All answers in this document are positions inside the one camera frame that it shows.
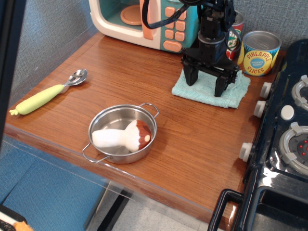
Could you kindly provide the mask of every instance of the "gray wall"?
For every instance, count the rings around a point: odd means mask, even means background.
[[[282,40],[282,50],[308,39],[307,0],[234,0],[234,7],[245,15],[244,34],[252,30],[274,32]]]
[[[307,0],[234,0],[245,15],[243,33],[277,33],[282,49],[308,38]],[[87,0],[28,0],[10,105],[37,85],[97,32]]]

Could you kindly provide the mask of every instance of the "teal towel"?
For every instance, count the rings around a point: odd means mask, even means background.
[[[188,86],[182,70],[179,80],[172,89],[172,94],[213,106],[238,108],[240,101],[247,93],[250,78],[239,71],[236,82],[229,84],[221,97],[214,96],[216,79],[215,76],[199,71],[198,80],[192,86]]]

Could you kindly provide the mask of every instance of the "microwave button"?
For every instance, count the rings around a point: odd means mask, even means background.
[[[170,17],[170,16],[173,15],[174,13],[175,13],[175,8],[170,7],[170,6],[167,6],[167,7],[165,8],[165,15],[166,15],[167,17]]]
[[[165,37],[168,39],[173,39],[174,38],[173,30],[165,30]]]
[[[183,42],[185,40],[185,33],[184,32],[175,32],[175,40]]]
[[[186,23],[184,21],[177,21],[175,23],[175,28],[179,31],[184,31],[185,30],[185,26],[186,26]]]
[[[180,52],[182,45],[179,42],[167,40],[164,42],[164,48],[168,51]]]
[[[180,20],[185,20],[186,16],[187,16],[187,11],[184,11],[184,12],[181,14],[181,16],[179,17],[179,19],[180,19]]]
[[[174,23],[167,24],[165,27],[167,27],[169,29],[173,29],[174,28]]]

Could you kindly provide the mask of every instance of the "oven door handle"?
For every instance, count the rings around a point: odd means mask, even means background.
[[[243,195],[239,192],[236,192],[232,189],[224,189],[219,196],[219,199],[216,204],[215,211],[211,218],[211,221],[208,225],[207,231],[216,231],[218,229],[220,220],[225,211],[226,205],[228,202],[237,203],[239,206],[243,202]]]

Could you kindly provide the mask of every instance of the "spoon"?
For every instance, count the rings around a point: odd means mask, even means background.
[[[82,82],[84,82],[87,78],[88,72],[86,69],[77,70],[74,74],[72,74],[66,83],[58,84],[53,87],[47,88],[34,96],[31,96],[29,99],[22,101],[20,104],[16,106],[14,110],[10,110],[11,115],[16,116],[18,114],[26,115],[39,107],[43,106],[51,99],[53,99],[56,95],[61,93],[64,87],[75,86]]]

